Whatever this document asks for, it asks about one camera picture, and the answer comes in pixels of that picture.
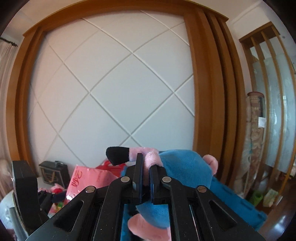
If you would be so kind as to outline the large pink tissue pack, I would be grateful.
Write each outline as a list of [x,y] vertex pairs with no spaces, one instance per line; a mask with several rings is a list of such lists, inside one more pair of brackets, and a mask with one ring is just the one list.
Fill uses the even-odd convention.
[[76,166],[67,188],[64,203],[67,204],[70,202],[87,186],[94,186],[96,188],[105,187],[117,178],[118,177],[107,170]]

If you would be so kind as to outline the blue shirt pig plush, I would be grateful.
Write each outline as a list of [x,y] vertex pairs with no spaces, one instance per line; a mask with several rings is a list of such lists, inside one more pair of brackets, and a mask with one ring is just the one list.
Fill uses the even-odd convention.
[[[192,188],[200,185],[209,188],[218,169],[215,157],[200,156],[192,150],[159,152],[148,147],[108,147],[106,150],[107,159],[114,166],[134,163],[139,153],[144,156],[144,185],[148,185],[149,169],[154,165],[164,167],[168,176]],[[143,240],[171,240],[168,207],[153,205],[151,201],[134,208],[125,206],[120,239],[132,240],[133,236]]]

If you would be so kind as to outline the red dress pig plush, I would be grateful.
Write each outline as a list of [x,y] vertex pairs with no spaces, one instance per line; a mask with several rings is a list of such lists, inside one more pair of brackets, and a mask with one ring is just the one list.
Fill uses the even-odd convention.
[[38,189],[38,191],[39,192],[40,191],[46,191],[46,192],[52,193],[52,194],[60,194],[62,192],[65,192],[66,189],[64,187],[62,187],[61,185],[56,183],[55,185],[53,185],[53,186],[51,186],[49,188],[41,187],[41,188]]

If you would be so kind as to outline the dark gift bag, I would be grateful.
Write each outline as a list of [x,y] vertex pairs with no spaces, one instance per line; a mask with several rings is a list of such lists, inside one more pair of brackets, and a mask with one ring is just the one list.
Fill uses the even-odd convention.
[[45,183],[49,185],[55,185],[57,183],[65,189],[68,188],[70,175],[66,164],[63,166],[55,166],[55,161],[43,161],[39,164],[39,167]]

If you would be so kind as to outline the red plastic suitcase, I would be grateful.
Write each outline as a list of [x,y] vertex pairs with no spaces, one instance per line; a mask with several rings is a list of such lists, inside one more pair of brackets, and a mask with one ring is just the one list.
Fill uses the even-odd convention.
[[105,160],[101,165],[97,166],[96,169],[106,170],[114,174],[116,177],[120,177],[122,172],[126,169],[126,164],[120,164],[113,166],[109,160]]

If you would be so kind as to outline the blue plastic storage crate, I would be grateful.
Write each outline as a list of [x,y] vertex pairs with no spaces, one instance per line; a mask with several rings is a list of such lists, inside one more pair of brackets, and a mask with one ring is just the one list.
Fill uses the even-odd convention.
[[[263,226],[267,215],[263,211],[258,211],[247,200],[240,198],[232,189],[218,181],[216,177],[212,178],[210,190],[256,231]],[[128,229],[127,222],[136,214],[135,206],[125,205],[120,240],[132,240],[133,234]]]

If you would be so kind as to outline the rolled carpet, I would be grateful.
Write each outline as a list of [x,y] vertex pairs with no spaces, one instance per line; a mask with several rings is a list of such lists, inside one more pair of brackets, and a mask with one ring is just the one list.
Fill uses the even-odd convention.
[[234,192],[245,198],[255,182],[263,151],[266,125],[265,99],[261,92],[253,91],[246,98],[246,132],[240,166],[234,181]]

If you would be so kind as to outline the pink curtain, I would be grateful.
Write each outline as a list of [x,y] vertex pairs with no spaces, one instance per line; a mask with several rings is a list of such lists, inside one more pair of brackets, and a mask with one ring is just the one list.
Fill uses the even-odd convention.
[[11,158],[6,133],[6,104],[11,70],[17,50],[18,46],[15,43],[1,38],[1,199],[11,191],[8,167]]

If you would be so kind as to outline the wooden slat partition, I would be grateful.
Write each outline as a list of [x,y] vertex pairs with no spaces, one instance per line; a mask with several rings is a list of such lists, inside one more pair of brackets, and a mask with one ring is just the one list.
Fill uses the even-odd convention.
[[295,68],[272,22],[248,33],[240,40],[250,73],[253,94],[261,98],[263,128],[260,165],[255,187],[267,179],[263,193],[270,190],[280,197],[295,162]]

